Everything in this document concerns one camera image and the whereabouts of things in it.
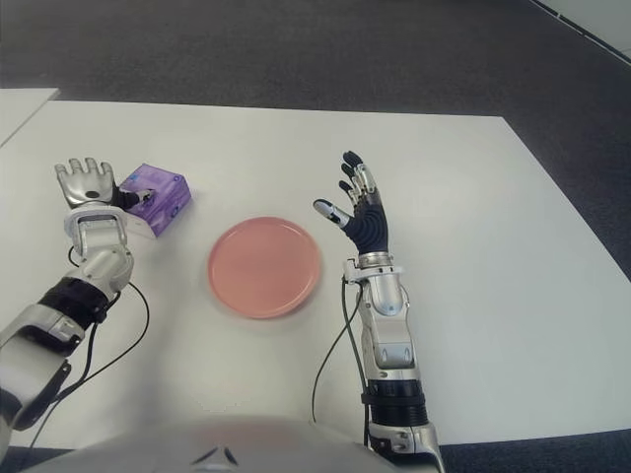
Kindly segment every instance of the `wire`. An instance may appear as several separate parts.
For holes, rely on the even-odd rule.
[[[359,303],[362,299],[363,293],[364,293],[364,288],[360,286],[357,303],[355,304],[355,308],[353,309],[353,313],[349,320],[350,322],[352,322],[353,319],[355,318],[355,315],[357,315],[357,310],[359,309]],[[319,366],[319,369],[317,370],[317,375],[315,376],[315,381],[314,381],[314,388],[312,389],[312,418],[314,419],[314,423],[317,422],[316,420],[316,391],[317,391],[317,383],[319,382],[319,377],[322,374],[322,371],[324,370],[324,367],[326,366],[328,359],[333,353],[333,350],[335,350],[335,347],[337,346],[337,342],[339,342],[340,338],[342,338],[342,335],[344,335],[344,332],[348,329],[348,327],[350,327],[350,324],[344,323],[344,326],[342,327],[340,332],[337,334],[337,337],[335,337],[335,340],[333,341],[331,348],[328,349],[328,352],[326,353],[324,360],[322,361],[321,365]]]
[[[348,309],[346,308],[346,286],[348,282],[342,278],[342,313],[344,314],[344,320],[348,327],[348,338],[351,340],[351,347],[353,348],[353,355],[355,356],[355,362],[357,363],[357,371],[362,381],[362,394],[367,394],[368,384],[366,382],[366,376],[364,375],[364,367],[362,367],[362,359],[359,356],[359,350],[357,350],[357,343],[355,343],[355,336],[353,335],[353,327],[351,327],[350,319],[348,318]],[[361,299],[357,300],[356,307],[359,307]],[[364,404],[364,446],[368,446],[368,432],[369,427],[369,408],[368,404]]]
[[[68,258],[68,261],[70,261],[70,264],[72,264],[75,268],[78,268],[79,265],[72,260],[72,250],[73,249],[75,249],[75,247],[74,246],[70,246],[70,248],[68,249],[68,254],[66,255],[66,257]]]
[[[346,285],[348,283],[344,278],[342,278],[342,313],[344,314],[344,321],[346,321],[346,326],[348,327],[346,332],[348,333],[348,338],[351,341],[351,347],[353,348],[353,355],[355,356],[355,362],[357,363],[357,369],[359,372],[359,378],[362,381],[362,390],[366,392],[366,377],[364,376],[364,368],[362,367],[362,359],[359,355],[359,350],[357,349],[357,343],[355,343],[355,336],[353,335],[353,329],[350,326],[351,321],[348,318],[348,309],[346,308]],[[359,308],[361,300],[357,300],[356,307]]]
[[[67,255],[68,256],[68,261],[70,261],[70,263],[73,266],[79,267],[79,265],[72,260],[72,250],[73,250],[73,247],[71,246],[70,249],[68,250],[68,255]],[[52,415],[54,410],[57,408],[57,406],[59,406],[61,401],[63,401],[70,394],[72,394],[77,389],[79,389],[81,386],[83,386],[86,382],[90,381],[92,378],[94,378],[95,376],[97,376],[101,372],[107,370],[113,364],[118,362],[121,358],[123,358],[125,355],[127,355],[129,352],[131,352],[134,348],[136,348],[136,346],[145,337],[145,334],[147,333],[147,329],[149,328],[149,323],[151,321],[151,310],[149,309],[149,303],[147,302],[147,298],[145,297],[145,295],[142,293],[142,291],[140,291],[140,289],[138,289],[138,287],[135,284],[130,282],[129,286],[131,286],[131,288],[133,288],[133,290],[136,291],[136,293],[138,293],[138,296],[140,296],[140,299],[142,299],[142,302],[143,302],[143,304],[145,306],[146,319],[145,319],[145,326],[143,328],[142,333],[138,336],[136,341],[134,343],[132,343],[124,352],[122,352],[120,355],[118,355],[116,358],[114,358],[111,362],[107,363],[102,368],[98,369],[96,372],[88,375],[88,372],[90,371],[90,366],[92,364],[92,355],[93,355],[93,351],[94,351],[94,342],[95,342],[95,336],[96,336],[97,327],[98,327],[97,324],[93,325],[92,331],[90,332],[90,338],[88,340],[88,354],[86,356],[86,365],[84,367],[83,373],[81,374],[81,376],[79,377],[79,379],[76,382],[74,382],[73,384],[71,384],[70,386],[68,386],[67,388],[62,390],[61,392],[59,392],[54,397],[52,402],[54,402],[55,404],[46,413],[46,416],[43,418],[43,421],[39,425],[39,428],[37,429],[37,432],[35,433],[35,436],[33,437],[33,440],[31,440],[31,444],[29,445],[29,448],[28,448],[23,460],[21,461],[20,468],[19,468],[20,471],[24,469],[24,467],[28,463],[29,459],[31,458],[31,454],[33,452],[33,448],[35,446],[35,443],[37,442],[37,439],[39,438],[39,435],[41,434],[41,431],[43,431],[43,428],[46,425],[46,423],[48,422],[48,419],[50,418],[50,416]],[[110,309],[114,304],[116,304],[118,299],[120,299],[120,292],[116,293],[114,299],[107,305],[106,310]]]
[[[366,377],[364,376],[364,369],[362,367],[362,361],[359,355],[359,351],[357,349],[357,343],[355,342],[355,336],[353,335],[353,329],[351,327],[351,322],[354,320],[355,316],[357,315],[357,311],[359,310],[359,305],[362,301],[362,296],[364,294],[364,287],[360,285],[359,293],[357,295],[357,302],[355,303],[355,307],[353,308],[353,313],[349,317],[348,309],[346,307],[346,286],[348,286],[348,282],[344,278],[342,278],[342,313],[344,314],[344,326],[340,330],[337,337],[335,337],[335,340],[333,341],[333,344],[331,345],[331,347],[328,349],[328,352],[326,353],[324,360],[322,361],[321,365],[319,366],[319,369],[317,370],[317,375],[315,376],[314,388],[312,390],[312,418],[314,420],[314,423],[317,422],[316,420],[317,382],[319,381],[319,377],[322,373],[322,370],[326,366],[328,359],[330,358],[331,354],[333,353],[333,350],[337,346],[337,343],[340,341],[340,339],[344,335],[344,332],[348,332],[348,336],[351,341],[351,347],[353,348],[353,355],[355,357],[355,362],[357,363],[359,377],[362,383],[362,392],[366,393],[366,390],[368,388],[366,384]],[[368,446],[368,425],[369,425],[368,422],[369,422],[369,408],[368,408],[368,405],[365,405],[364,406],[364,446]]]
[[[107,365],[105,365],[104,367],[98,369],[96,372],[93,372],[92,374],[90,374],[88,377],[86,377],[83,382],[82,385],[85,384],[86,382],[88,382],[90,379],[92,379],[93,377],[95,377],[96,375],[100,374],[101,372],[104,372],[105,370],[107,370],[109,367],[111,367],[114,363],[116,363],[118,360],[120,360],[121,358],[123,358],[125,355],[127,355],[129,352],[131,352],[134,348],[136,348],[136,346],[142,341],[143,338],[145,338],[145,334],[147,333],[147,329],[149,328],[149,323],[151,321],[151,310],[149,309],[149,303],[147,302],[147,298],[145,298],[145,295],[142,294],[142,291],[140,291],[140,289],[138,289],[138,287],[133,284],[133,283],[129,283],[129,286],[131,286],[133,288],[134,291],[136,291],[136,293],[138,293],[138,296],[140,296],[140,299],[142,299],[143,304],[145,305],[145,312],[146,312],[146,319],[145,319],[145,326],[142,330],[142,333],[138,336],[138,338],[136,339],[136,341],[134,343],[132,343],[129,348],[127,348],[127,350],[125,350],[124,352],[122,352],[120,355],[118,355],[116,358],[114,358],[111,362],[109,362]]]

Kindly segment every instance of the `pink plate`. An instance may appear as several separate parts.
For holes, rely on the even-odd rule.
[[[253,318],[283,315],[302,303],[319,279],[316,242],[276,217],[246,220],[225,232],[208,258],[219,300]]]

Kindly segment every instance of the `black glove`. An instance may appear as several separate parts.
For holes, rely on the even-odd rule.
[[[314,208],[351,238],[359,254],[387,251],[386,213],[375,180],[355,153],[348,151],[343,158],[342,170],[352,185],[340,180],[339,186],[353,202],[354,216],[324,199],[315,201]]]

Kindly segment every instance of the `dark floor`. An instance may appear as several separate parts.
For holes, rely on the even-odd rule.
[[[2,87],[502,115],[631,277],[631,67],[528,0],[1,1]],[[623,471],[604,466],[616,454],[631,464],[623,435],[624,448],[592,446],[600,468],[564,469],[551,441],[539,452],[548,467],[511,471]],[[467,467],[473,450],[449,448],[452,471],[509,471]]]
[[[70,450],[38,448],[25,466],[33,466]],[[496,441],[443,445],[449,473],[629,473],[631,431],[559,439]],[[26,448],[12,448],[0,473],[16,473]]]

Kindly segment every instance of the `robotic hand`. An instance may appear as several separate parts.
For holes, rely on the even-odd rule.
[[[55,167],[71,207],[66,233],[81,257],[37,304],[29,305],[0,332],[0,461],[11,430],[32,426],[70,373],[66,360],[93,323],[105,320],[109,304],[129,282],[133,257],[127,249],[125,214],[152,191],[121,192],[108,163],[99,171],[70,160]]]
[[[340,181],[354,206],[351,216],[318,199],[315,209],[355,243],[359,253],[345,263],[348,283],[364,288],[359,312],[368,386],[362,402],[370,406],[369,438],[377,453],[390,459],[429,454],[445,471],[436,432],[428,421],[425,396],[407,326],[409,299],[399,282],[402,269],[392,265],[387,249],[387,221],[375,181],[361,158],[344,153],[342,170],[352,185]]]

